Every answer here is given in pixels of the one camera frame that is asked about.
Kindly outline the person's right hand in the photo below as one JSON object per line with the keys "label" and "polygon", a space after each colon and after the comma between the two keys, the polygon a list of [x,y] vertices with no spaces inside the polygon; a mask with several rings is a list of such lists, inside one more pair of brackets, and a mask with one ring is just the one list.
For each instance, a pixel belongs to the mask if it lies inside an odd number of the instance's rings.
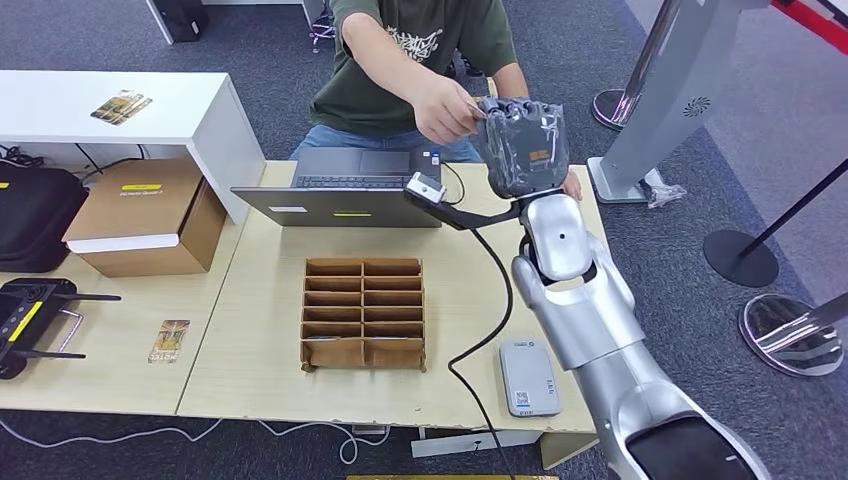
{"label": "person's right hand", "polygon": [[452,79],[430,75],[408,102],[418,130],[432,142],[448,145],[477,132],[473,98]]}

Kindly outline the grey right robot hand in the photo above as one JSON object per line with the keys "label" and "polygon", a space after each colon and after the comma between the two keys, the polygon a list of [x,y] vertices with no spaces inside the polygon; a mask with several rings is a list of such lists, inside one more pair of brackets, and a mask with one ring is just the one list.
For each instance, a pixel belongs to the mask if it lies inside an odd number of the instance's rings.
{"label": "grey right robot hand", "polygon": [[480,156],[497,196],[520,198],[562,185],[570,165],[562,105],[486,96],[478,108]]}

